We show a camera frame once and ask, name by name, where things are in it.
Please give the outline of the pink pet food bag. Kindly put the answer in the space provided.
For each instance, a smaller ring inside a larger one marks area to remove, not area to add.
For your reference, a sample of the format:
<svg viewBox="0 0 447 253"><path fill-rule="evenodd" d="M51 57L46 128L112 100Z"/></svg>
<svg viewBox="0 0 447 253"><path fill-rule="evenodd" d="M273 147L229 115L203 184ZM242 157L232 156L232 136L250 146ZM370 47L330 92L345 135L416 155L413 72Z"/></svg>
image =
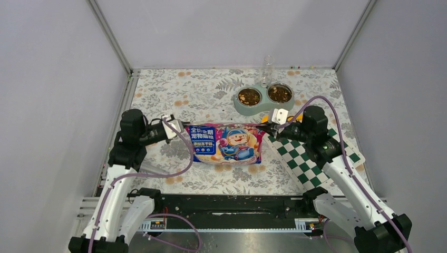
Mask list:
<svg viewBox="0 0 447 253"><path fill-rule="evenodd" d="M253 123L205 123L186 126L194 162L214 165L261 163L265 131Z"/></svg>

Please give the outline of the orange plastic scoop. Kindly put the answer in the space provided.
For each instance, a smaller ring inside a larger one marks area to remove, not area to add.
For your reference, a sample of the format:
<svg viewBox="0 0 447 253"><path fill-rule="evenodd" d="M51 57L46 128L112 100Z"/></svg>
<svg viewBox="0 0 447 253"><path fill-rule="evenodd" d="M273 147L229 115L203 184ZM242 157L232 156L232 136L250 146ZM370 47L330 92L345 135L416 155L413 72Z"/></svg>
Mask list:
<svg viewBox="0 0 447 253"><path fill-rule="evenodd" d="M293 119L293 116L289 116L289 117L287 118L287 121L291 121L292 119ZM303 115L300 114L300 115L295 119L295 122L302 122L302 119L303 119ZM268 120L269 120L269 116L265 116L265 117L262 118L261 123L267 123Z"/></svg>

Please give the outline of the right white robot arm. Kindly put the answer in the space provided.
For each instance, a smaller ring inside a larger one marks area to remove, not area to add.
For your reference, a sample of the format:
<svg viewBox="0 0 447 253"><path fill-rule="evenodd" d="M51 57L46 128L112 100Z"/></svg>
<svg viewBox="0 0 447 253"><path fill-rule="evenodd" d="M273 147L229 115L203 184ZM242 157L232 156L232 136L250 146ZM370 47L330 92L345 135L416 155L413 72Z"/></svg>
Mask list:
<svg viewBox="0 0 447 253"><path fill-rule="evenodd" d="M346 155L344 141L329 135L328 118L321 107L305 107L301 121L289 119L287 110L273 109L268 122L257 128L276 140L300 142L310 160L335 182L351 204L346 207L318 187L305 193L304 214L320 214L335 223L352 238L358 252L411 251L409 217L397 215L358 175Z"/></svg>

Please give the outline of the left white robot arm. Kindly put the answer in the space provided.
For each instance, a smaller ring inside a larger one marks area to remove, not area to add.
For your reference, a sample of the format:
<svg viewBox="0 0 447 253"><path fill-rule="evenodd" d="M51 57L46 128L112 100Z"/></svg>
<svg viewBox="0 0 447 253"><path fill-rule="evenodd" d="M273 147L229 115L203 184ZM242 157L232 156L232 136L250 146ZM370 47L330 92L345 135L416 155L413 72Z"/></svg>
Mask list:
<svg viewBox="0 0 447 253"><path fill-rule="evenodd" d="M109 153L108 169L98 204L79 237L70 239L69 252L128 252L129 244L146 216L163 212L162 200L140 193L126 215L122 214L131 184L140 176L146 147L171 141L182 132L174 115L148 121L139 109L121 114L119 130Z"/></svg>

